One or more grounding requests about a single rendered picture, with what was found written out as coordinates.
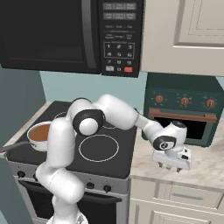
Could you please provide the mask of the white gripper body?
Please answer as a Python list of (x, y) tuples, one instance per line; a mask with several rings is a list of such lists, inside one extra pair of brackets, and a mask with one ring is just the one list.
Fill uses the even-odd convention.
[(152, 154), (152, 160), (166, 165), (168, 170), (175, 167), (176, 169), (181, 168), (181, 170), (189, 171), (191, 169), (191, 155), (189, 149), (183, 149), (179, 152), (155, 150)]

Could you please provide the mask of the white saucepan with hot chocolate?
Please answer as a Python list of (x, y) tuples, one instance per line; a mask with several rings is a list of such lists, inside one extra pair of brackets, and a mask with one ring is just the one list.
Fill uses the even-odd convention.
[(10, 151), (12, 149), (15, 149), (23, 145), (30, 145), (36, 151), (46, 151), (48, 132), (49, 132), (51, 123), (52, 123), (51, 121), (47, 121), (47, 122), (40, 122), (33, 125), (27, 131), (27, 134), (26, 134), (28, 138), (27, 141), (14, 143), (11, 145), (1, 147), (0, 153)]

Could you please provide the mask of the cream drawer front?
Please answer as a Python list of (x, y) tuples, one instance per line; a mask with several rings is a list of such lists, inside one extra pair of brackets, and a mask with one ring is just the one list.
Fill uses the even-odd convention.
[(211, 209), (218, 209), (222, 202), (221, 192), (164, 183), (156, 184), (155, 197), (169, 202)]

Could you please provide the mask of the cream base cupboard door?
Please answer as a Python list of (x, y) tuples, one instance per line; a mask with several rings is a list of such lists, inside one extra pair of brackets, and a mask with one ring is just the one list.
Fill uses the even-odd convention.
[(135, 224), (136, 205), (139, 205), (138, 224), (224, 224), (221, 214), (138, 199), (129, 202), (129, 224)]

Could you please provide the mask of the black hob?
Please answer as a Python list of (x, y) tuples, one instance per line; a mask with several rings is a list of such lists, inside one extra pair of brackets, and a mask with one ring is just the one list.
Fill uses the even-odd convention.
[[(54, 101), (32, 125), (65, 116), (70, 105), (71, 102)], [(74, 160), (67, 169), (126, 179), (130, 175), (136, 133), (136, 126), (121, 130), (105, 122), (94, 136), (78, 135), (75, 139)], [(6, 155), (9, 161), (26, 165), (40, 165), (46, 161), (46, 152), (34, 150), (29, 144), (10, 150)]]

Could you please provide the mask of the black oven door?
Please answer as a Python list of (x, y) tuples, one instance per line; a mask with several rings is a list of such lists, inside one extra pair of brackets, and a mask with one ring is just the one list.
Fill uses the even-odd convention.
[[(24, 191), (27, 193), (27, 199), (31, 203), (31, 208), (34, 209), (34, 214), (42, 221), (48, 221), (54, 213), (52, 204), (53, 197), (49, 201), (31, 199), (25, 188)], [(89, 224), (126, 224), (126, 218), (120, 212), (118, 206), (122, 202), (123, 200), (114, 204), (100, 204), (81, 199), (78, 202), (78, 208), (86, 216)]]

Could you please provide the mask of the green toaster oven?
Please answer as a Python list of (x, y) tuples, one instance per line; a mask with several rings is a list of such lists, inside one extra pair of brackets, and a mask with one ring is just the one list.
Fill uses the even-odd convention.
[[(156, 103), (157, 95), (162, 95), (164, 101)], [(182, 105), (180, 100), (187, 97), (189, 103)], [(206, 106), (206, 101), (213, 99), (212, 108)], [(202, 116), (214, 114), (217, 122), (198, 122), (174, 118), (154, 117), (149, 115), (150, 109), (161, 112)], [(224, 110), (224, 89), (213, 76), (175, 73), (149, 73), (147, 75), (143, 115), (167, 126), (177, 120), (187, 127), (185, 142), (190, 145), (208, 147), (211, 145), (222, 111)]]

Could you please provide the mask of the black microwave oven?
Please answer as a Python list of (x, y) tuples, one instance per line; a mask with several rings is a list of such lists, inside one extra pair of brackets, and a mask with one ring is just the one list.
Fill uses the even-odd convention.
[[(97, 0), (101, 71), (136, 78), (140, 70), (144, 0)], [(91, 74), (81, 0), (0, 0), (0, 65)]]

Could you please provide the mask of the cream wall cupboard door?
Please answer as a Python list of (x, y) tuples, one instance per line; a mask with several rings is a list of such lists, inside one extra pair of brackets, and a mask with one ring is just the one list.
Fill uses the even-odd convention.
[(224, 0), (146, 0), (141, 69), (224, 76)]

